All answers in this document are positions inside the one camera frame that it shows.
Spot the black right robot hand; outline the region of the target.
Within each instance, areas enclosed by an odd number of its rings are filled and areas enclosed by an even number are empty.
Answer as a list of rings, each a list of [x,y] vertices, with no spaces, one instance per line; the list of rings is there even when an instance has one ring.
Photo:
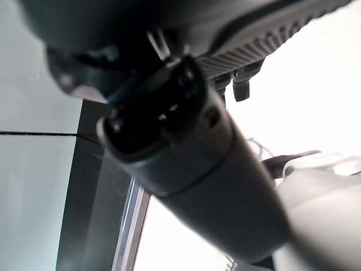
[[[348,1],[15,1],[67,95],[110,106],[103,146],[230,256],[254,263],[289,222],[215,85]]]

